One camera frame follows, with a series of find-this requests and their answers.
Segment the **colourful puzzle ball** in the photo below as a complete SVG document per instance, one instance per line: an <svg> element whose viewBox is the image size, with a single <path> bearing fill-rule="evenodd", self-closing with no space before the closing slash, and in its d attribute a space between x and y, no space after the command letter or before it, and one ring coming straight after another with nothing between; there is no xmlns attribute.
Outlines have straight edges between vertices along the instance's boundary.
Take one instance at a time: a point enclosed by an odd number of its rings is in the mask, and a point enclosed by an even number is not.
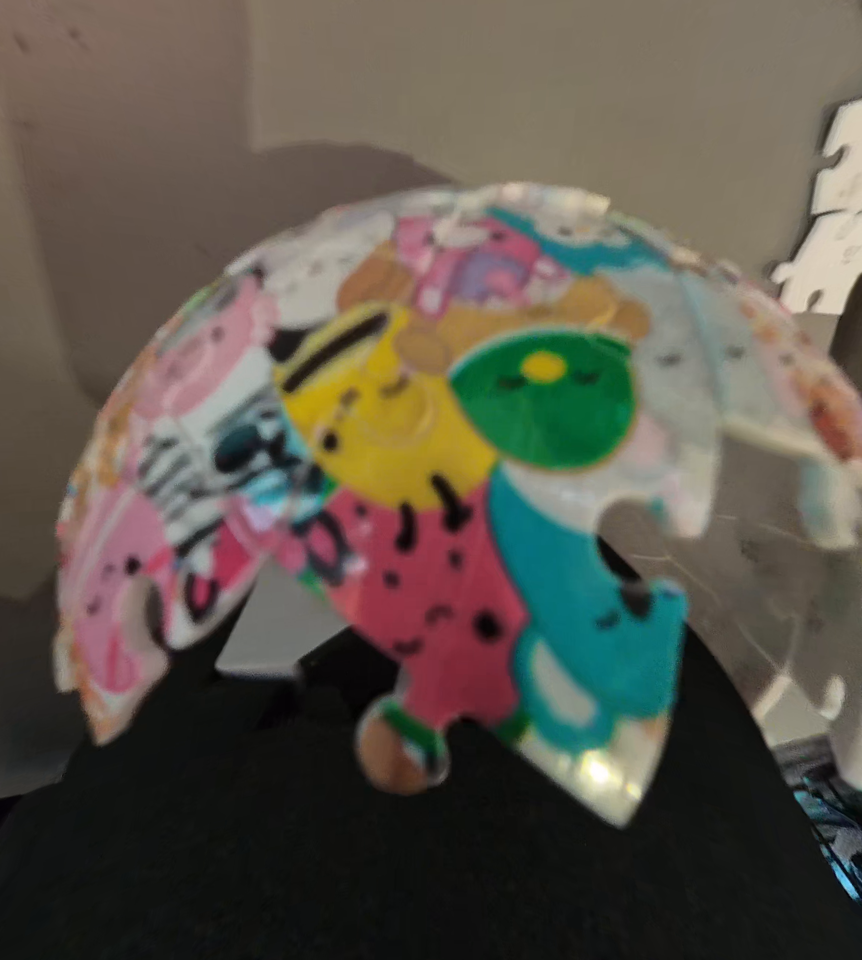
<svg viewBox="0 0 862 960"><path fill-rule="evenodd" d="M475 722L638 809L690 590L762 715L797 687L862 790L862 399L779 301L582 189L413 189L242 254L138 353L56 522L53 682L96 743L267 570L398 667L370 782Z"/></svg>

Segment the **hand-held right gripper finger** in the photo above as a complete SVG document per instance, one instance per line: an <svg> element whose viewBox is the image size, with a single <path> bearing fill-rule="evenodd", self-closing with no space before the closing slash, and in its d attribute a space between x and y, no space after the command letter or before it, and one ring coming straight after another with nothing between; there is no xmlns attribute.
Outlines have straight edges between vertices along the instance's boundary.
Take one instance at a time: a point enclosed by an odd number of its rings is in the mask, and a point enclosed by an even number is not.
<svg viewBox="0 0 862 960"><path fill-rule="evenodd" d="M232 679L298 679L301 661L345 629L324 599L274 564L264 566L215 667Z"/></svg>

